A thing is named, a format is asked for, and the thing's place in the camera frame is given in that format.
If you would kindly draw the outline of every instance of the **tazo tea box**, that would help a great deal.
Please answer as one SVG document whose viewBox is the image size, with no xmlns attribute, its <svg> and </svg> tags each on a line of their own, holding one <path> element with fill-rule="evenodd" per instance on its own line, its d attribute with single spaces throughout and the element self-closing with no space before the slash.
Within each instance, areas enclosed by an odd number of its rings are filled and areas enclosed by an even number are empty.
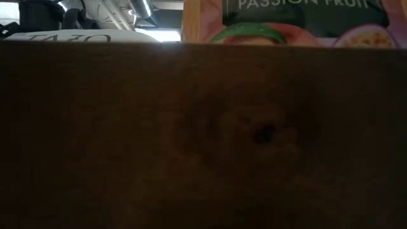
<svg viewBox="0 0 407 229">
<path fill-rule="evenodd" d="M 407 0 L 202 0 L 207 43 L 407 48 Z"/>
</svg>

